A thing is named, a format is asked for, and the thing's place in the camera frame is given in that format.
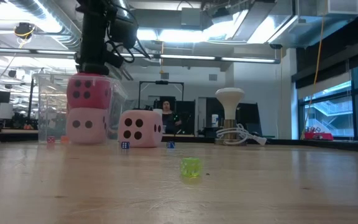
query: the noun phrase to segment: person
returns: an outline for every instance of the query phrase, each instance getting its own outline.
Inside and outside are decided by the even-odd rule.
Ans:
[[[175,134],[175,126],[181,125],[181,120],[172,112],[169,101],[162,103],[162,124],[165,126],[167,134]]]

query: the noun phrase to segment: small blue die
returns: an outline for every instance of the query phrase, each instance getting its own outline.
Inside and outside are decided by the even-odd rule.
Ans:
[[[167,148],[174,149],[175,148],[175,142],[167,142]]]
[[[129,149],[129,146],[130,146],[129,142],[122,142],[121,143],[121,149]]]

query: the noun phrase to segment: green translucent die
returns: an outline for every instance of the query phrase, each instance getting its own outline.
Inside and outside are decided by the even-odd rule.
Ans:
[[[183,158],[180,162],[180,172],[185,177],[197,177],[201,172],[201,161],[198,158]]]

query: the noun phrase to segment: wooden table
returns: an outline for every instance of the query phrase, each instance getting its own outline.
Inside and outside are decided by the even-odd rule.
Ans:
[[[186,156],[200,178],[180,177]],[[358,152],[0,144],[0,223],[357,224]]]

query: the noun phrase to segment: window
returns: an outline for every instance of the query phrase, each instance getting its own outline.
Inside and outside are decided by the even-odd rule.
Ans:
[[[351,87],[352,87],[351,81],[347,81],[347,82],[341,83],[339,85],[333,86],[331,88],[328,88],[326,90],[323,90],[323,91],[320,91],[318,93],[315,93],[313,95],[313,99],[320,98],[320,97],[323,97],[323,96],[330,96],[330,95],[340,93],[340,92],[344,92],[344,91],[350,91]],[[307,96],[307,97],[303,98],[303,100],[309,101],[310,96]]]
[[[305,117],[309,104],[304,105]],[[322,132],[333,136],[353,137],[353,107],[350,96],[311,104],[306,127],[319,127]]]

